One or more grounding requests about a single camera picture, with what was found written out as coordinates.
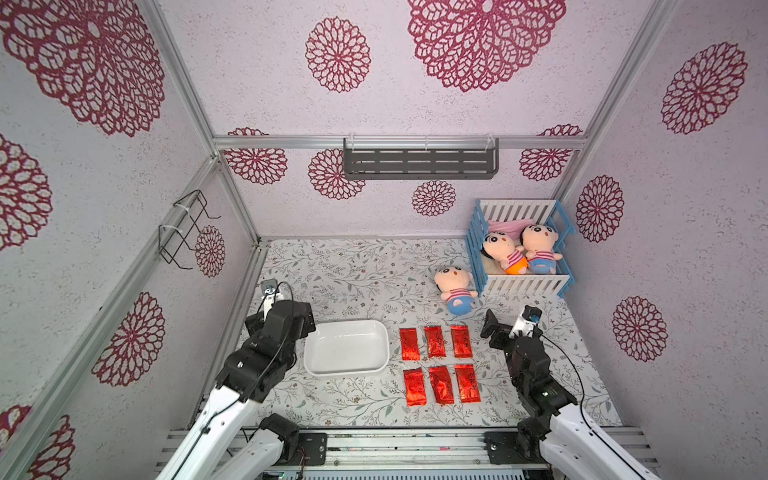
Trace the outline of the red tea bag five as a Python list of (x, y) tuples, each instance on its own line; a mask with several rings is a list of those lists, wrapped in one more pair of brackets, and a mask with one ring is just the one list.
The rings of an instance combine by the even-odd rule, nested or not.
[(421, 368), (404, 371), (405, 396), (408, 407), (427, 404), (424, 375)]

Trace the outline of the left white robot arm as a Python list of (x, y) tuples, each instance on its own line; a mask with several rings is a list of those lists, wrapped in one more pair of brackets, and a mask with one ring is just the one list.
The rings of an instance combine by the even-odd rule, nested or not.
[(158, 474), (160, 479), (255, 479), (293, 460), (300, 427), (279, 414), (265, 417), (224, 465), (219, 461), (246, 421), (295, 365), (297, 341), (316, 330), (306, 302), (279, 300), (263, 326), (225, 360), (202, 412)]

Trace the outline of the red tea bag four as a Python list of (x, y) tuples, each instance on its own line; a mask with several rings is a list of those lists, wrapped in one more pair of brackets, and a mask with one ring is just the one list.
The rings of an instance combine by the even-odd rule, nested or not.
[(452, 405), (455, 403), (451, 375), (447, 366), (435, 366), (429, 368), (430, 384), (433, 395), (439, 405)]

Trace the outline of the white plastic storage box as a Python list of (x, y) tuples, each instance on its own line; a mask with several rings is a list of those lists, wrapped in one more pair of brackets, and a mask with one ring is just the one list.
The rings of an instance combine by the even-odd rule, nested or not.
[(304, 369), (317, 378), (377, 374), (389, 360), (387, 328), (372, 319), (318, 323), (303, 355)]

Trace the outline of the red tea bag one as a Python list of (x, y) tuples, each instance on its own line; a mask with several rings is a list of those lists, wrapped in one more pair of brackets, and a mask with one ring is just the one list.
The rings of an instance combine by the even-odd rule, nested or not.
[(401, 356), (404, 361), (419, 361), (421, 359), (419, 337), (416, 328), (400, 330)]

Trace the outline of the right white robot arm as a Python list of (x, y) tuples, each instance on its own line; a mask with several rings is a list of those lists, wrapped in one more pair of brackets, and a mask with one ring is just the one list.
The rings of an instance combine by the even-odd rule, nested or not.
[(542, 311), (530, 305), (511, 325), (487, 310), (480, 336), (504, 354), (512, 385), (527, 412), (516, 429), (487, 432), (493, 465), (546, 463), (567, 479), (655, 479), (583, 409), (582, 402), (551, 373), (551, 358), (539, 328)]

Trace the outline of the red tea bag two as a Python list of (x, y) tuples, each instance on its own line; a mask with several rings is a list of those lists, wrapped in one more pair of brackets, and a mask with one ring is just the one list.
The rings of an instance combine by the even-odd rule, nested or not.
[(424, 328), (427, 353), (429, 358), (446, 358), (446, 346), (444, 334), (440, 326), (427, 326)]

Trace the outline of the red tea bag six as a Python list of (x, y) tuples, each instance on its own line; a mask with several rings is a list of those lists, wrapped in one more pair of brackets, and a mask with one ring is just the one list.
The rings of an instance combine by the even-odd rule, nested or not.
[(456, 365), (454, 370), (461, 402), (480, 403), (481, 395), (474, 366), (471, 364), (460, 364)]

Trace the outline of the red tea bag three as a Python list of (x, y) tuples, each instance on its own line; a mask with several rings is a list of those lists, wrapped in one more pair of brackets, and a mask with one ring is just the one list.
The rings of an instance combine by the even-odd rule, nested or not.
[(469, 328), (466, 325), (452, 326), (451, 338), (455, 358), (467, 359), (473, 357)]

